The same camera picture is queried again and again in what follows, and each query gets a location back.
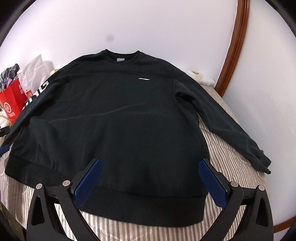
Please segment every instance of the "sweatshirt's left sleeve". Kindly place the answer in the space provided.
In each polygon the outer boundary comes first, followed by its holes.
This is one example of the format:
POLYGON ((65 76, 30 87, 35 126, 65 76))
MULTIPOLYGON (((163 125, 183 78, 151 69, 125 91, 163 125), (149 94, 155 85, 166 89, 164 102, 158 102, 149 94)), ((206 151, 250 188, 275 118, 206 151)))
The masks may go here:
POLYGON ((207 128, 248 159, 255 170, 271 173, 267 168, 271 161, 256 142, 194 79, 186 76, 182 81, 175 80, 174 95, 181 108, 197 111, 207 128))

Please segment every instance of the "ribbed hem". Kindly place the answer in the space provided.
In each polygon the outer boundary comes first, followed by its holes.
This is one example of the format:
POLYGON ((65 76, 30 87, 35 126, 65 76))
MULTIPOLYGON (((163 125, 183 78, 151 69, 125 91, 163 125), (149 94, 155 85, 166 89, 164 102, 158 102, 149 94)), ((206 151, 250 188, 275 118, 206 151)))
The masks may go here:
MULTIPOLYGON (((5 173, 30 187, 60 185, 66 177, 27 160, 9 156, 5 173)), ((206 196, 155 198, 95 186, 79 209, 113 220, 148 226, 183 227, 203 220, 206 196)))

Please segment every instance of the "striped bedsheet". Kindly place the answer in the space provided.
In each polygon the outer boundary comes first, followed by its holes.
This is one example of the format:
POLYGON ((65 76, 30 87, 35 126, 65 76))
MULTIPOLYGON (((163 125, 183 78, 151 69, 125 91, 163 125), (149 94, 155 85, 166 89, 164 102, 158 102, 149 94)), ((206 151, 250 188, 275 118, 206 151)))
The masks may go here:
MULTIPOLYGON (((202 87, 238 122, 229 107, 212 87, 204 85, 202 87)), ((264 173, 255 171, 247 159, 225 141, 211 133, 201 119, 200 129, 209 148, 210 161, 217 171, 222 172, 228 180, 237 181, 242 187, 255 188, 259 184, 266 186, 264 173)), ((1 201, 16 220, 23 227, 26 227, 34 189, 19 183, 4 173, 8 156, 9 152, 0 159, 1 201)), ((76 240, 60 205, 56 204, 56 209, 67 236, 76 240)), ((181 228, 143 226, 98 217, 86 212, 81 213, 91 229, 102 241, 199 241, 217 218, 220 211, 221 208, 217 207, 210 195, 208 195, 205 202, 203 221, 181 228)), ((234 235, 243 211, 244 207, 241 207, 225 240, 230 239, 234 235)))

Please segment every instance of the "metal screw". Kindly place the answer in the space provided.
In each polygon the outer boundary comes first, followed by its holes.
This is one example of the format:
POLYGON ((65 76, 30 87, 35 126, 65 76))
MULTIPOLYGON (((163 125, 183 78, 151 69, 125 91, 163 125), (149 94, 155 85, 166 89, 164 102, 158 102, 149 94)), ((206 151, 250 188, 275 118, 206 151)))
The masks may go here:
POLYGON ((63 186, 64 187, 67 187, 67 186, 69 186, 70 185, 70 181, 69 180, 65 180, 65 181, 63 181, 63 186))
POLYGON ((41 184, 41 183, 38 183, 38 184, 36 185, 36 189, 40 189, 40 188, 42 188, 42 184, 41 184))
POLYGON ((261 190, 261 191, 264 191, 265 190, 265 187, 264 186, 262 186, 262 185, 259 185, 259 190, 261 190))
POLYGON ((232 181, 230 185, 233 186, 234 188, 237 188, 239 186, 239 184, 236 181, 232 181))

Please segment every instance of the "red paper bag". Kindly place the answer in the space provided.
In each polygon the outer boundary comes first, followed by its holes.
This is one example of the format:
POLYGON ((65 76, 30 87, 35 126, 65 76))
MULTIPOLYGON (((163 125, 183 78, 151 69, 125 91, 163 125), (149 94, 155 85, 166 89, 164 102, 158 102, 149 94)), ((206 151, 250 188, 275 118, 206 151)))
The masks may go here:
POLYGON ((27 97, 18 79, 0 93, 1 105, 12 124, 14 124, 19 113, 25 106, 26 101, 27 97))

